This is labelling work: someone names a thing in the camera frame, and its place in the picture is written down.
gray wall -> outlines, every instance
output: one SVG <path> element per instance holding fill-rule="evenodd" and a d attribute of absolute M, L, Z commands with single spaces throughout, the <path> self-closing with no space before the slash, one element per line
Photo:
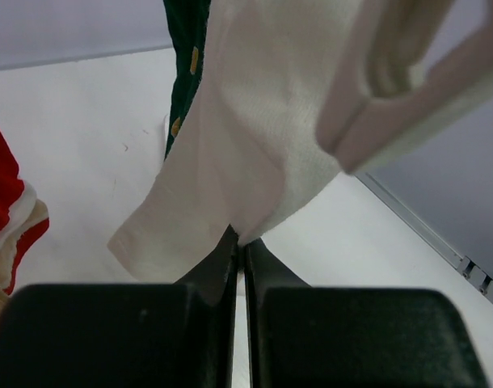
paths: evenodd
<path fill-rule="evenodd" d="M 0 69 L 167 45 L 162 0 L 0 0 Z"/>
<path fill-rule="evenodd" d="M 459 0 L 427 61 L 477 27 L 484 10 L 479 0 Z M 493 100 L 371 175 L 493 278 Z"/>

white table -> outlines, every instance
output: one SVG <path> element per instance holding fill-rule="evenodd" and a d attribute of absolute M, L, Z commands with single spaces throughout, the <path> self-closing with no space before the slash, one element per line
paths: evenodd
<path fill-rule="evenodd" d="M 0 128 L 51 218 L 19 287 L 133 281 L 106 243 L 162 165 L 174 76 L 170 49 L 0 72 Z M 493 382 L 493 306 L 357 179 L 339 176 L 264 240 L 314 285 L 439 289 Z M 244 298 L 237 316 L 234 385 L 247 386 Z"/>

green fabric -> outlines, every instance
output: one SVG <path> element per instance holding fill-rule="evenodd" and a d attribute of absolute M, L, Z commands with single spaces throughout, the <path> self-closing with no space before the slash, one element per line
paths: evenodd
<path fill-rule="evenodd" d="M 176 80 L 171 94 L 166 157 L 175 141 L 173 124 L 177 119 L 180 125 L 183 123 L 200 85 L 209 6 L 210 0 L 164 0 L 167 26 L 176 51 Z M 198 49 L 198 60 L 193 74 L 191 63 L 194 48 Z"/>

gold button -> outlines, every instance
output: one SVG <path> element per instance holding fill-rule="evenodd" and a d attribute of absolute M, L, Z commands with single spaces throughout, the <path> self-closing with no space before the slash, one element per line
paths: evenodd
<path fill-rule="evenodd" d="M 171 136 L 176 137 L 179 134 L 180 130 L 180 118 L 176 119 L 173 125 L 171 126 Z"/>
<path fill-rule="evenodd" d="M 189 70 L 192 75 L 196 73 L 196 67 L 198 65 L 198 48 L 192 48 L 192 59 L 191 59 L 191 69 Z"/>

red and white fabric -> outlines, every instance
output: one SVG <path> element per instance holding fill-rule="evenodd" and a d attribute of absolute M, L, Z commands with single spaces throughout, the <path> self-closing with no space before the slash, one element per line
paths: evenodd
<path fill-rule="evenodd" d="M 10 294 L 16 269 L 31 245 L 48 229 L 48 211 L 35 189 L 19 177 L 16 162 L 0 133 L 0 288 Z"/>

